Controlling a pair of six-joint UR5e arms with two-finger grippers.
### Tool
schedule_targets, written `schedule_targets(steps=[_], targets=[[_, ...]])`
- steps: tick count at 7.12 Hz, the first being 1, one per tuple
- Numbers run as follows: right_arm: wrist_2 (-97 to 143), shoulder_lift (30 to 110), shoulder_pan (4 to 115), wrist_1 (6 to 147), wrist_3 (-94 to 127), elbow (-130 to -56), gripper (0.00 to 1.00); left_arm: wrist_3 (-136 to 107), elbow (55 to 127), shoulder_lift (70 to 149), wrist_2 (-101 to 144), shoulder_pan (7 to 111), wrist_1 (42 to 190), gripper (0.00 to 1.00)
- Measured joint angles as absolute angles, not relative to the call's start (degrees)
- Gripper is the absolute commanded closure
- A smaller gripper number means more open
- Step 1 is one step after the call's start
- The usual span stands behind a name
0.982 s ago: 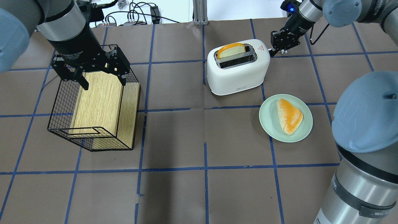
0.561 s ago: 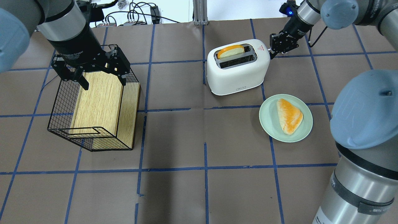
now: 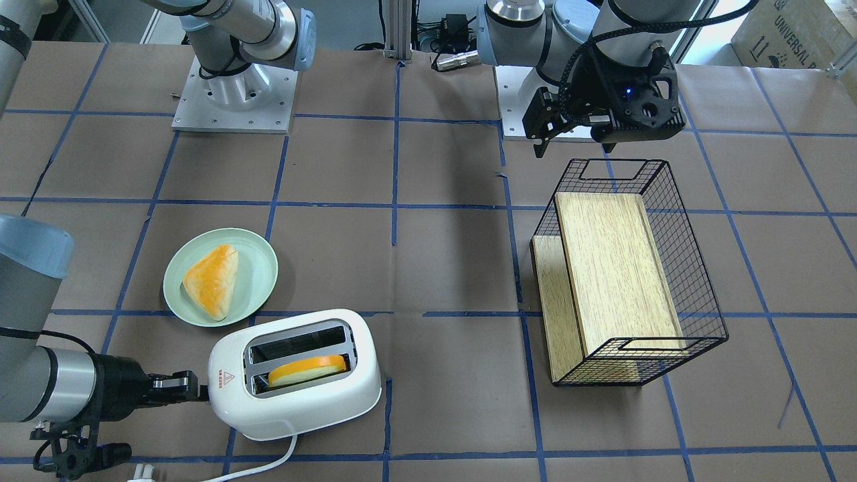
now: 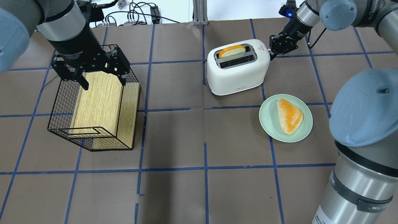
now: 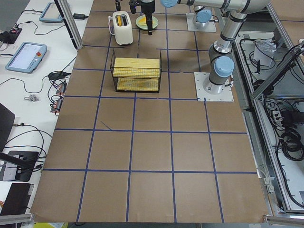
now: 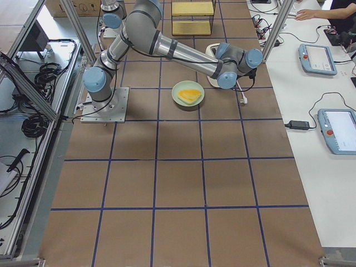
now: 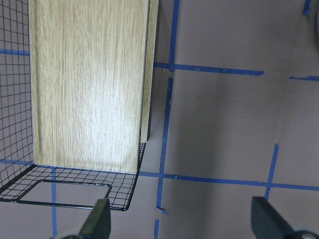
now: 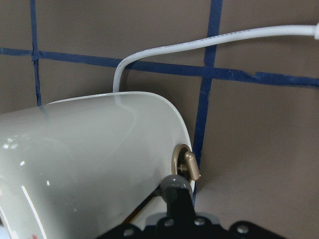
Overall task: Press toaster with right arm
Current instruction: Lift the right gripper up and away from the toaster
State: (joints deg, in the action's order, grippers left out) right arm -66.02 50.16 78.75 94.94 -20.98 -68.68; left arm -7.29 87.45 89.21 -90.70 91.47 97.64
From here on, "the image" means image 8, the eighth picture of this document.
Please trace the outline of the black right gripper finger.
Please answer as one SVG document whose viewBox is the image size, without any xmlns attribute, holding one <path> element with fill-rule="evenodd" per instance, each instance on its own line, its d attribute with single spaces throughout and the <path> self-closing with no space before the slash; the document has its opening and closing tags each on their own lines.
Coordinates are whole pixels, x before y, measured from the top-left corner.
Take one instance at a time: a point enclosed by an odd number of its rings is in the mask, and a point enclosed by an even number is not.
<svg viewBox="0 0 319 239">
<path fill-rule="evenodd" d="M 166 202 L 166 216 L 173 219 L 193 219 L 195 210 L 192 203 L 190 183 L 180 175 L 165 177 L 160 185 L 160 193 Z"/>
</svg>

